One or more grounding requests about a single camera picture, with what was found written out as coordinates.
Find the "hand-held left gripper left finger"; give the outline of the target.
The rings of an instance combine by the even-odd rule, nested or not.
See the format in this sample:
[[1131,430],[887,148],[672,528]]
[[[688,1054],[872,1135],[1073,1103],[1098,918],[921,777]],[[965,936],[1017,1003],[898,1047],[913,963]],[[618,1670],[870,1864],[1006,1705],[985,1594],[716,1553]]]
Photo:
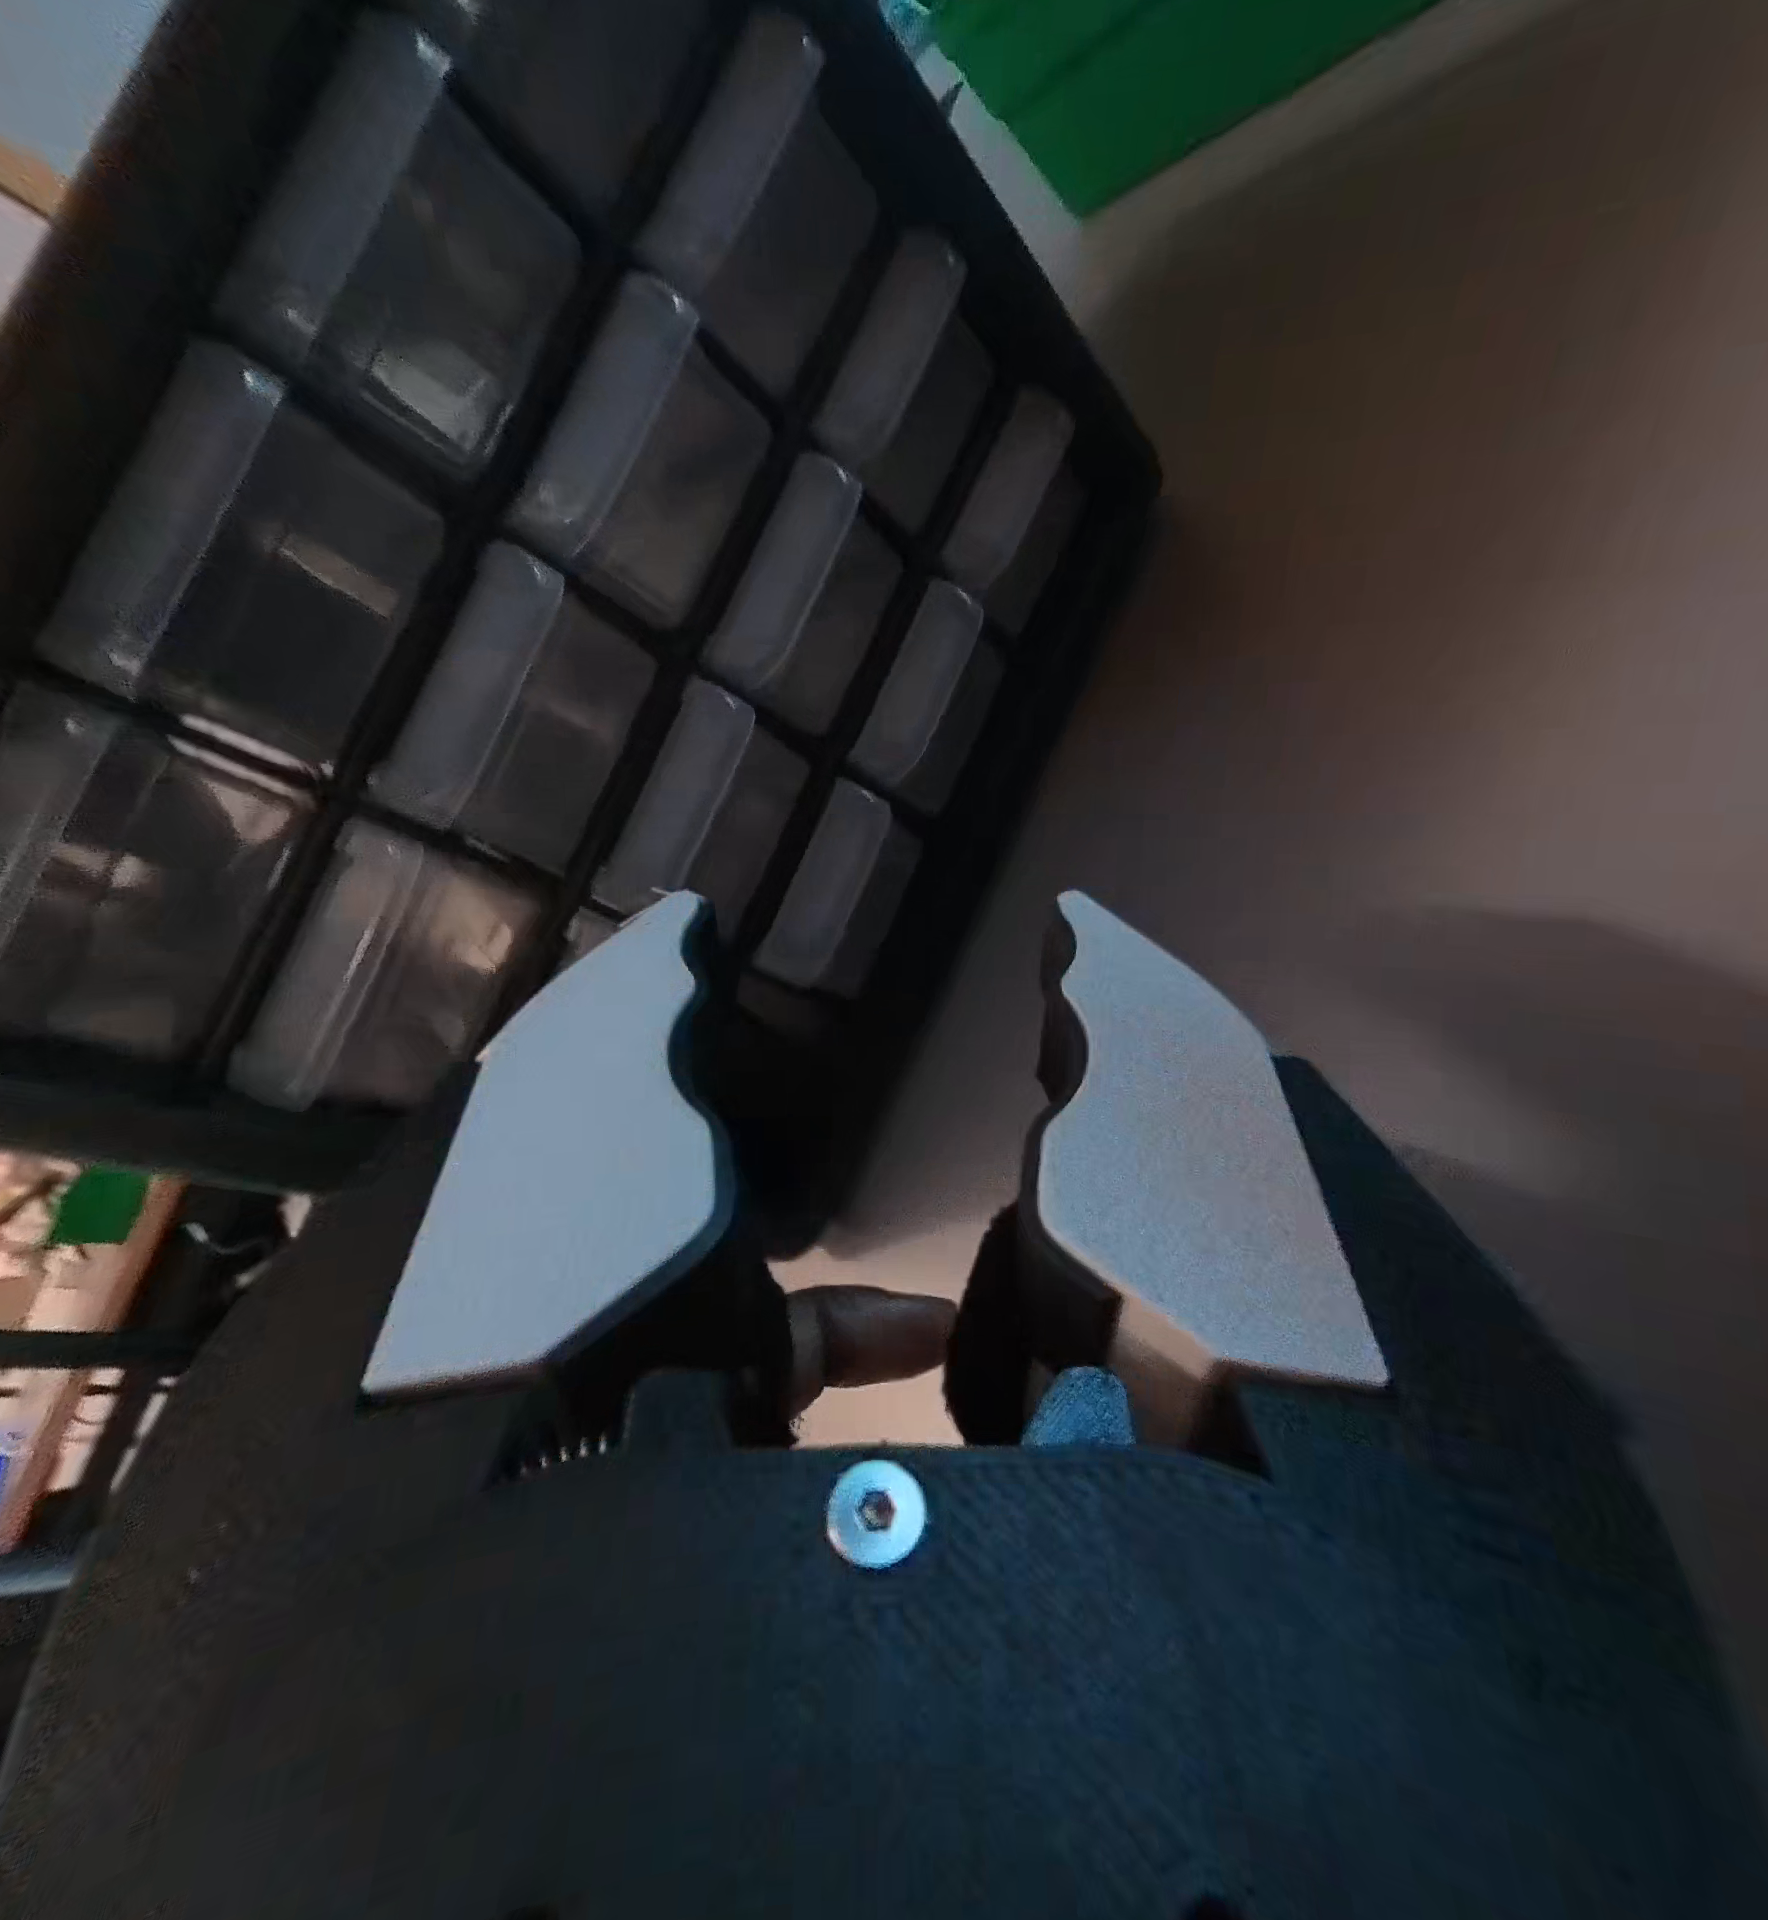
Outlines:
[[738,1178],[695,1088],[709,899],[661,897],[488,1045],[360,1379],[392,1403],[534,1378],[726,1237]]

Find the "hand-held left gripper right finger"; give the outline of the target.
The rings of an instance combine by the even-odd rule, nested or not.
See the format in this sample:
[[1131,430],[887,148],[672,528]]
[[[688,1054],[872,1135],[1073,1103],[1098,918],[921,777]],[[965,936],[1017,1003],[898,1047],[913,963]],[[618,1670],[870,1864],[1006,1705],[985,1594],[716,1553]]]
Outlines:
[[1043,958],[1046,1108],[1018,1216],[1108,1312],[1104,1347],[1189,1389],[1385,1389],[1272,1047],[1218,987],[1085,891]]

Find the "black drawer cabinet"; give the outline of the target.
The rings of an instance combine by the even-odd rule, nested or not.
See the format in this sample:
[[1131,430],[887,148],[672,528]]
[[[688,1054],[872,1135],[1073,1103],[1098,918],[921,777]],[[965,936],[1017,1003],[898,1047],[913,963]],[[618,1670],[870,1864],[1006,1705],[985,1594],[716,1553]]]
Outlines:
[[[219,262],[225,217],[244,211],[248,141],[280,144],[276,106],[302,117],[316,83],[303,25],[328,38],[353,3],[174,3],[82,177],[62,206],[0,327],[0,668],[4,623],[38,587],[14,590],[3,567],[42,525],[62,538],[64,512],[83,504],[88,481],[33,481],[51,437],[108,430],[136,400],[149,352],[201,300]],[[1157,456],[1079,334],[1017,225],[999,204],[944,107],[897,45],[875,3],[786,3],[831,47],[845,90],[848,137],[887,170],[887,185],[921,225],[944,225],[977,260],[972,325],[997,334],[1002,364],[1049,389],[1082,422],[1075,442],[1089,489],[1082,539],[1021,645],[1018,675],[997,709],[994,737],[973,759],[981,783],[958,790],[941,844],[904,897],[916,924],[898,924],[878,958],[875,995],[836,1043],[803,1054],[786,1034],[757,1034],[734,998],[724,945],[713,1100],[776,1256],[810,1246],[839,1211],[872,1143],[897,1079],[913,1054],[1017,826],[1042,759],[1098,650],[1141,555],[1162,489]],[[513,1008],[557,971],[561,929],[538,939],[537,968],[509,983],[508,1008],[439,1081],[466,1061]],[[0,1049],[0,1143],[82,1162],[111,1162],[225,1187],[322,1189],[375,1150],[400,1110],[289,1111],[219,1086],[184,1095],[141,1063]]]

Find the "set of clear cabinet drawers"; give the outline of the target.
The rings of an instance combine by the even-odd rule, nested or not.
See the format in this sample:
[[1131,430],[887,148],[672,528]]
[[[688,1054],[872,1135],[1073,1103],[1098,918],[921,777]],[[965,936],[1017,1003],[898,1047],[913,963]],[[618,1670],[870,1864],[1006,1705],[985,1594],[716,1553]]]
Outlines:
[[1082,422],[786,3],[353,3],[3,567],[0,1049],[400,1110],[712,901],[812,1054],[1082,539]]

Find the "person's left hand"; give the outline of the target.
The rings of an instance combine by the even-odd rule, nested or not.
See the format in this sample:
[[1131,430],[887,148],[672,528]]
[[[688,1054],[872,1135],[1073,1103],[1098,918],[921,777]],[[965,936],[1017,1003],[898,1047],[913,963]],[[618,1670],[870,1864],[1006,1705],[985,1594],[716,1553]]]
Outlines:
[[829,1390],[916,1378],[946,1360],[958,1306],[949,1298],[862,1285],[786,1295],[793,1411]]

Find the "green plastic bin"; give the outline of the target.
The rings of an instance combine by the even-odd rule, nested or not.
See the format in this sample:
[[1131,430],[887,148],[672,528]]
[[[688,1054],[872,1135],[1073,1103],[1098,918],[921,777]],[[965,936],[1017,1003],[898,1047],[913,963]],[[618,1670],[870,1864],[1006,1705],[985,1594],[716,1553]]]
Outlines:
[[944,2],[937,47],[1086,217],[1430,2]]

